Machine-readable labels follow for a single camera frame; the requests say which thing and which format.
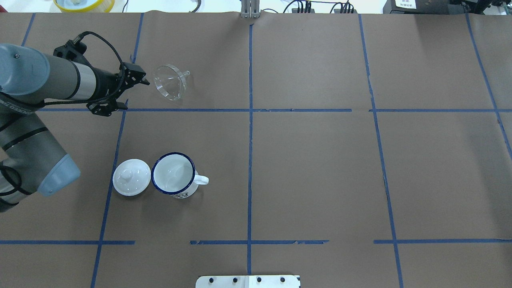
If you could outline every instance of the mug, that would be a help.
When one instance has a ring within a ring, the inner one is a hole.
[[[198,175],[192,159],[179,152],[163,155],[151,169],[151,181],[163,194],[174,198],[187,198],[199,185],[206,185],[208,177]]]

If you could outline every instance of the white metal plate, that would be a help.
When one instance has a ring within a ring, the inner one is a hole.
[[[297,275],[201,276],[196,288],[300,288]]]

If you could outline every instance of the lid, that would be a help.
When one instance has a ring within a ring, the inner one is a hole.
[[[146,189],[151,181],[151,169],[146,162],[130,159],[121,163],[114,171],[114,188],[124,196],[135,196]]]

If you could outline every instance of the yellow bowl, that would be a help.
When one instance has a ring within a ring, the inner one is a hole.
[[[78,8],[78,9],[70,9],[69,6],[63,7],[66,0],[53,0],[53,3],[62,11],[62,12],[110,12],[112,7],[114,6],[115,0],[97,0],[94,3]]]

